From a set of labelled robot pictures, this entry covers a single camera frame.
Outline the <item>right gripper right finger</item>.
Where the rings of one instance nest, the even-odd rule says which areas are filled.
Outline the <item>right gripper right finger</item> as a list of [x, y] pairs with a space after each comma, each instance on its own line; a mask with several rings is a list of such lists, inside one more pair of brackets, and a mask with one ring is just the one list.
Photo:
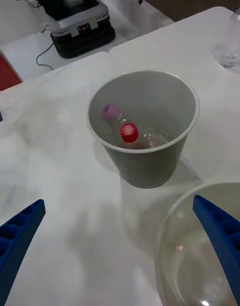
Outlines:
[[211, 242], [235, 301], [239, 305], [240, 222], [200, 195], [194, 195], [192, 210]]

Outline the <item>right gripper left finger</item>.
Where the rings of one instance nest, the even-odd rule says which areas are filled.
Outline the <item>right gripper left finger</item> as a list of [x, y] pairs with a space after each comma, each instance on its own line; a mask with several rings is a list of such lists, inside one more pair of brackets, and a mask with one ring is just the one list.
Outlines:
[[0, 305], [4, 306], [32, 239], [46, 214], [39, 199], [0, 227]]

